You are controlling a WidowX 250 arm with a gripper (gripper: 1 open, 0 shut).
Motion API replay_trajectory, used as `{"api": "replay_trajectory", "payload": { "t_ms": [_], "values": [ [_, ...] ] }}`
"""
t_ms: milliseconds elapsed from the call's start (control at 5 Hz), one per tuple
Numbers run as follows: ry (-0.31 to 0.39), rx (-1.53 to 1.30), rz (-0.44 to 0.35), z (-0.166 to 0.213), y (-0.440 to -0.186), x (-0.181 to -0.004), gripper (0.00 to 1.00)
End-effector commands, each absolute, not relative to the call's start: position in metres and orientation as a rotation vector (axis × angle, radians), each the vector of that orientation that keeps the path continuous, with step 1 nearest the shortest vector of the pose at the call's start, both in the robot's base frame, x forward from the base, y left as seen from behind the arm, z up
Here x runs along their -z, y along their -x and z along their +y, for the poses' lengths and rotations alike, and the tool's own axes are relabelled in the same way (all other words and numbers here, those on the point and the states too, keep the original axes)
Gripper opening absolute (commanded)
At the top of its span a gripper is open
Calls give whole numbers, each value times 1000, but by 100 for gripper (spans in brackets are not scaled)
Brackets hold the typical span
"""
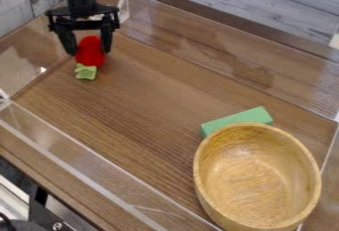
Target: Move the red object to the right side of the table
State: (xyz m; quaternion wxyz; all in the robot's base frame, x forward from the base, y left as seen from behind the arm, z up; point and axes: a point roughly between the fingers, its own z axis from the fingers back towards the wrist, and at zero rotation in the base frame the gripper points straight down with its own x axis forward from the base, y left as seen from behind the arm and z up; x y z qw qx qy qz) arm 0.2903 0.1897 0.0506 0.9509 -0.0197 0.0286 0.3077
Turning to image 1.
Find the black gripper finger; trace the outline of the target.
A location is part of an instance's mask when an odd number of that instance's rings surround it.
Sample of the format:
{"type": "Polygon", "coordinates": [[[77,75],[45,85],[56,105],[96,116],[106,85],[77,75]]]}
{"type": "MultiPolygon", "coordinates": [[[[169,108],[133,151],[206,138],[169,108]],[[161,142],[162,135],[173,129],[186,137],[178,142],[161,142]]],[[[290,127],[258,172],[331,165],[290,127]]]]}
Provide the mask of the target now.
{"type": "Polygon", "coordinates": [[[68,30],[60,30],[58,39],[65,49],[65,52],[70,56],[73,56],[77,52],[77,39],[74,33],[68,30]]]}
{"type": "Polygon", "coordinates": [[[104,25],[100,28],[100,44],[101,50],[106,54],[110,51],[110,43],[112,43],[112,30],[109,25],[104,25]]]}

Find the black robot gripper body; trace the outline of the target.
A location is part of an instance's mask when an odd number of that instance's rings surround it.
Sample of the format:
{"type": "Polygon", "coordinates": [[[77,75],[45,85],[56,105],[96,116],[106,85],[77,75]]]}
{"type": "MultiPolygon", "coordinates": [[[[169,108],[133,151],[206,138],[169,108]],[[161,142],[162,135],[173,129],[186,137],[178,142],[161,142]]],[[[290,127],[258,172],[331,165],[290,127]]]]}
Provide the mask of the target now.
{"type": "Polygon", "coordinates": [[[118,28],[118,9],[96,0],[66,0],[66,6],[45,12],[52,32],[118,28]]]}

